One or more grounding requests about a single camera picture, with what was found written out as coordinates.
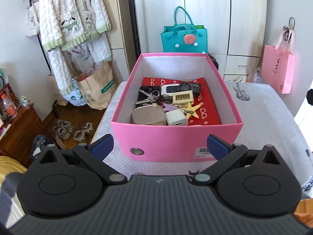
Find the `pink storage box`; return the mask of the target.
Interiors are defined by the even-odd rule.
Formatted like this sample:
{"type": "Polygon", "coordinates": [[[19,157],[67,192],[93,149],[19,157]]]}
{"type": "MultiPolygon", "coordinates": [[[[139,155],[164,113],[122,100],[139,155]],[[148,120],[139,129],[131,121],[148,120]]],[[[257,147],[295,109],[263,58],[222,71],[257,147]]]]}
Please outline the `pink storage box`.
{"type": "Polygon", "coordinates": [[[209,161],[213,157],[195,156],[215,134],[232,144],[243,122],[218,70],[207,54],[161,52],[141,54],[121,95],[111,126],[123,154],[133,160],[152,162],[209,161]],[[156,126],[136,125],[132,111],[144,78],[173,79],[190,82],[206,80],[220,125],[156,126]]]}

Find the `beige round compact device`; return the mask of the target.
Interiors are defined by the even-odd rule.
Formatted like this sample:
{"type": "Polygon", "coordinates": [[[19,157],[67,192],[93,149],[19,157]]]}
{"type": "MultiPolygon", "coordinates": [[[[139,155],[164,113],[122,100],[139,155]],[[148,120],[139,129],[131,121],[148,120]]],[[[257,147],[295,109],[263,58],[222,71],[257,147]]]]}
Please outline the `beige round compact device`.
{"type": "Polygon", "coordinates": [[[137,125],[167,125],[165,112],[159,105],[138,107],[132,111],[132,120],[137,125]]]}

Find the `cream hair claw clip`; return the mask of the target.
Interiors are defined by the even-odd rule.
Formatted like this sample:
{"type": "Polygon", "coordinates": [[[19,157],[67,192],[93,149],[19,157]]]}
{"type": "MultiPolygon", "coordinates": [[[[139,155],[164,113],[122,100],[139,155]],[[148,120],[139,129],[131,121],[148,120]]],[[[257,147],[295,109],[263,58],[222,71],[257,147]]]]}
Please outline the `cream hair claw clip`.
{"type": "Polygon", "coordinates": [[[194,96],[191,90],[173,93],[172,104],[177,107],[186,107],[188,104],[194,104],[194,96]]]}

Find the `beige slipper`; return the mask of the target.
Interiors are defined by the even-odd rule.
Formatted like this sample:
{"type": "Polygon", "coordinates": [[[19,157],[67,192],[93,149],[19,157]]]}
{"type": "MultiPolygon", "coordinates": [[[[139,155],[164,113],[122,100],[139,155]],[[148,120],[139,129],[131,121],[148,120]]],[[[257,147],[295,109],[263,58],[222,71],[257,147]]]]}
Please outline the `beige slipper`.
{"type": "Polygon", "coordinates": [[[93,123],[86,122],[81,124],[74,132],[73,138],[79,143],[89,143],[89,139],[95,134],[95,127],[93,123]]]}

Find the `grey sneaker right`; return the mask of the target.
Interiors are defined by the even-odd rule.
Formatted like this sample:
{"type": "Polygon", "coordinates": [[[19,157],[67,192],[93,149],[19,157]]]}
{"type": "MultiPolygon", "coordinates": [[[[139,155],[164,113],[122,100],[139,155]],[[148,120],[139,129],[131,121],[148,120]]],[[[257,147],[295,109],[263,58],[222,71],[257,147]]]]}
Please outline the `grey sneaker right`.
{"type": "Polygon", "coordinates": [[[52,130],[58,138],[65,141],[67,141],[71,137],[70,132],[63,126],[55,126],[52,130]]]}

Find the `grey sneaker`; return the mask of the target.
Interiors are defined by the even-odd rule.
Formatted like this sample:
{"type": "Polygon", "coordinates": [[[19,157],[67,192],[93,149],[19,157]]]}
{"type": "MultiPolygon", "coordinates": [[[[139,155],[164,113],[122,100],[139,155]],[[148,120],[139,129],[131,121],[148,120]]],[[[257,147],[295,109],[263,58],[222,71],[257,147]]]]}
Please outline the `grey sneaker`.
{"type": "Polygon", "coordinates": [[[71,137],[70,132],[63,126],[55,126],[52,130],[58,138],[65,141],[67,141],[71,137]]]}
{"type": "Polygon", "coordinates": [[[57,121],[57,125],[58,126],[62,126],[63,128],[65,128],[69,133],[72,133],[74,130],[74,126],[72,123],[70,123],[69,121],[65,121],[65,120],[58,120],[57,121]]]}

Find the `brown paper bag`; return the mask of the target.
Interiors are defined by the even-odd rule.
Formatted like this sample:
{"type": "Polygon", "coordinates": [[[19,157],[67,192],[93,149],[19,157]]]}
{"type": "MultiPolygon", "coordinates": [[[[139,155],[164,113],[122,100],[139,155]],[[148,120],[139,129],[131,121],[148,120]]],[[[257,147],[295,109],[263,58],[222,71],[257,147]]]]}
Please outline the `brown paper bag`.
{"type": "Polygon", "coordinates": [[[112,99],[117,84],[108,62],[98,63],[81,73],[77,85],[86,103],[93,109],[106,109],[112,99]]]}

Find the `wooden bedside cabinet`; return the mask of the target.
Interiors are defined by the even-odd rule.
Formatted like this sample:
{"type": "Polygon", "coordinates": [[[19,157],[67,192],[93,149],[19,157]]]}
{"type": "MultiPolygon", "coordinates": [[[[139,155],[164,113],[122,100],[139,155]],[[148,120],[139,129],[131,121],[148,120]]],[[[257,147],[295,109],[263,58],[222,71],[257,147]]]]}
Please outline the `wooden bedside cabinet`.
{"type": "Polygon", "coordinates": [[[52,137],[30,103],[17,108],[17,116],[4,125],[8,128],[1,137],[1,155],[15,159],[25,167],[32,163],[32,144],[36,136],[52,137]]]}

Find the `black remote control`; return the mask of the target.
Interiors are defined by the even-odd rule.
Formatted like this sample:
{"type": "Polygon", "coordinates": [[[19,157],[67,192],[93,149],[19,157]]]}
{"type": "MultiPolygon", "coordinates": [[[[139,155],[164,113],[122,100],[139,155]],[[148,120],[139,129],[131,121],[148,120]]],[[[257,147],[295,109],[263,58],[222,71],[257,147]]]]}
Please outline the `black remote control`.
{"type": "Polygon", "coordinates": [[[201,84],[181,82],[178,91],[192,91],[194,95],[199,95],[201,93],[201,84]]]}

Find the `purple starfish hair clip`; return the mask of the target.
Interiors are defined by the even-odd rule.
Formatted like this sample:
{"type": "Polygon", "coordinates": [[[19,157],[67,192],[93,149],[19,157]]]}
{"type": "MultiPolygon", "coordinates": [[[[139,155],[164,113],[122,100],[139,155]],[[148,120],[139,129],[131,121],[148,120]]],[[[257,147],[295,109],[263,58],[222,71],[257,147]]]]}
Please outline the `purple starfish hair clip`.
{"type": "Polygon", "coordinates": [[[176,106],[174,106],[172,104],[167,104],[167,103],[163,103],[162,107],[163,107],[163,111],[165,113],[179,109],[178,107],[176,107],[176,106]]]}

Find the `black battery charger case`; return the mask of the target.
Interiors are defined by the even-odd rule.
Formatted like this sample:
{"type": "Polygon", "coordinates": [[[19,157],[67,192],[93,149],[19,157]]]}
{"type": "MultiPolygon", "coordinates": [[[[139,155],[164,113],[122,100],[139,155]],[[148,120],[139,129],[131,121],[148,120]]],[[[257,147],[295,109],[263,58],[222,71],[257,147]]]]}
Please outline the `black battery charger case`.
{"type": "Polygon", "coordinates": [[[161,97],[160,86],[141,86],[137,101],[135,103],[136,108],[149,105],[159,105],[161,97]]]}

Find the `white pocket wifi router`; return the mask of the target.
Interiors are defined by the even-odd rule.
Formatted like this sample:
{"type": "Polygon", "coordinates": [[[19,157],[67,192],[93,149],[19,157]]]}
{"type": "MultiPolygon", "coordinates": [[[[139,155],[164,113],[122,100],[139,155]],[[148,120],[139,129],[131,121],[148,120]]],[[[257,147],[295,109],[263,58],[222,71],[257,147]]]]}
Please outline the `white pocket wifi router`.
{"type": "Polygon", "coordinates": [[[179,91],[179,84],[165,84],[161,87],[161,95],[172,96],[179,91]]]}

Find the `teal felt tote bag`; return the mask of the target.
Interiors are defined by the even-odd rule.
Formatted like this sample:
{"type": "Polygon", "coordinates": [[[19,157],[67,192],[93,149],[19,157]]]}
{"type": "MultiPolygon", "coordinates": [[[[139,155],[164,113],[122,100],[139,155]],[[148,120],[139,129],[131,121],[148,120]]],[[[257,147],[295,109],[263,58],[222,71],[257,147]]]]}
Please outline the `teal felt tote bag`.
{"type": "Polygon", "coordinates": [[[208,54],[207,29],[194,25],[188,12],[181,6],[174,11],[174,25],[164,26],[161,33],[163,52],[190,52],[208,54]],[[177,23],[177,13],[181,9],[190,23],[177,23]]]}

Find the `white tote bag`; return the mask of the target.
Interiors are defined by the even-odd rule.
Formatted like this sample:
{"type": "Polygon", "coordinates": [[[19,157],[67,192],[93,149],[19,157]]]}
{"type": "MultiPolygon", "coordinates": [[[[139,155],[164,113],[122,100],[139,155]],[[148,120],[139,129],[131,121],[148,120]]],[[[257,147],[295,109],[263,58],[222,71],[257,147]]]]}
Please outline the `white tote bag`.
{"type": "Polygon", "coordinates": [[[27,37],[33,37],[38,34],[40,34],[39,2],[35,2],[28,8],[25,35],[27,37]]]}

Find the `black coat rack pole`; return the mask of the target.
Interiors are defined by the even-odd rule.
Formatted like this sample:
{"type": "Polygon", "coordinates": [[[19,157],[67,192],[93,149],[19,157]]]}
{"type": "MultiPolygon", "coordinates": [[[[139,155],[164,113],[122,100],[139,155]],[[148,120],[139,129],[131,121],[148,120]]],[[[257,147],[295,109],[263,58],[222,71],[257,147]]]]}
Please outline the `black coat rack pole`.
{"type": "Polygon", "coordinates": [[[138,26],[137,26],[135,0],[128,0],[128,4],[130,8],[130,21],[132,25],[135,54],[136,54],[136,58],[139,58],[141,54],[141,47],[139,43],[139,31],[138,31],[138,26]]]}

